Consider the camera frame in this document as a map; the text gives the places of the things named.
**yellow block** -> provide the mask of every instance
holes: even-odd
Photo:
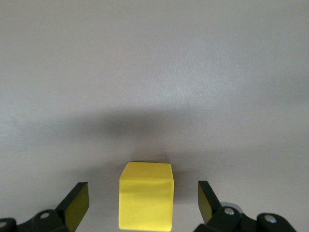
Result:
[[[173,199],[170,164],[128,163],[119,181],[119,228],[171,231]]]

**cube front face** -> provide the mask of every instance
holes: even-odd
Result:
[[[119,183],[119,228],[122,230],[171,231],[173,218],[174,180],[169,164],[151,163],[152,178],[142,178],[142,173],[127,175],[127,168],[142,171],[143,164],[129,163]],[[155,172],[169,169],[170,178],[154,178]]]

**white table surface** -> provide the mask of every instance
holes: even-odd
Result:
[[[79,181],[78,232],[119,231],[127,162],[171,163],[173,232],[197,181],[309,227],[309,1],[0,2],[0,218]]]

